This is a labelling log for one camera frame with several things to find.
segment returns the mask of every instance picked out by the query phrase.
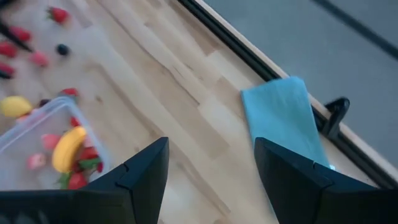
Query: black bracket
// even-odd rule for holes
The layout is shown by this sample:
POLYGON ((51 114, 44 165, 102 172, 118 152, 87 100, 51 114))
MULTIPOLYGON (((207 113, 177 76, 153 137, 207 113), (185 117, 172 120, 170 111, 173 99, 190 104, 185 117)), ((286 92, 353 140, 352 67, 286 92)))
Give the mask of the black bracket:
POLYGON ((331 116, 323 126, 321 133, 329 139, 334 139, 339 133, 339 124, 348 111, 349 99, 341 97, 326 104, 325 107, 331 113, 331 116))

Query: banana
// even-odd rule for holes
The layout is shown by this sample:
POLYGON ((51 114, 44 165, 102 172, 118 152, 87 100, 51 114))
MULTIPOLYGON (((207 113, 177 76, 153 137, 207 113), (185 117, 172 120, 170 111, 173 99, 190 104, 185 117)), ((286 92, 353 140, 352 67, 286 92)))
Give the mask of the banana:
POLYGON ((86 135, 86 130, 81 126, 77 126, 61 137, 52 154, 52 165, 58 172, 66 173, 71 171, 75 155, 86 135))
POLYGON ((21 96, 8 96, 0 103, 2 113, 7 117, 19 118, 31 112, 33 106, 21 96))

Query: clear plastic container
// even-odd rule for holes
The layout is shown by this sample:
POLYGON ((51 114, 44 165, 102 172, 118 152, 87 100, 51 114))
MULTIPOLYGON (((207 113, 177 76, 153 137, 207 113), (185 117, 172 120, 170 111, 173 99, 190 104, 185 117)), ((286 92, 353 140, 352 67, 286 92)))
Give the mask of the clear plastic container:
POLYGON ((43 134, 61 136, 72 128, 71 116, 74 116, 86 129, 87 138, 91 140, 103 162, 102 173, 92 173, 89 176, 89 181, 95 180, 109 171, 110 161, 107 150, 94 135, 75 102, 67 96, 61 96, 35 110, 27 119, 0 137, 0 190, 60 188, 57 181, 61 173, 53 168, 52 152, 44 149, 41 136, 43 134), (45 153, 47 163, 39 169, 29 170, 27 159, 37 152, 45 153))

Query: blue towel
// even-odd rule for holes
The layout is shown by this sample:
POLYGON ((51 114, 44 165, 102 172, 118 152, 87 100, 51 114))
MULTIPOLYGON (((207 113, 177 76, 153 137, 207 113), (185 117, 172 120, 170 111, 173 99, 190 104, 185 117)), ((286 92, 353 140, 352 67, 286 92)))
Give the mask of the blue towel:
POLYGON ((329 167, 303 80, 275 80, 241 94, 253 145, 264 137, 329 167))

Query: gray wall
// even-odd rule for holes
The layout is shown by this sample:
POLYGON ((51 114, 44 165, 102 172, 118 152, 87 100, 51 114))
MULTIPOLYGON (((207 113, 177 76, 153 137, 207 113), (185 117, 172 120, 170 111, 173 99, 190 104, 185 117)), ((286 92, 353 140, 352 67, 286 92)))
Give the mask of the gray wall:
MULTIPOLYGON (((398 166, 398 61, 310 0, 205 0, 322 103, 347 96, 344 122, 398 166)), ((398 1, 333 0, 398 45, 398 1)))

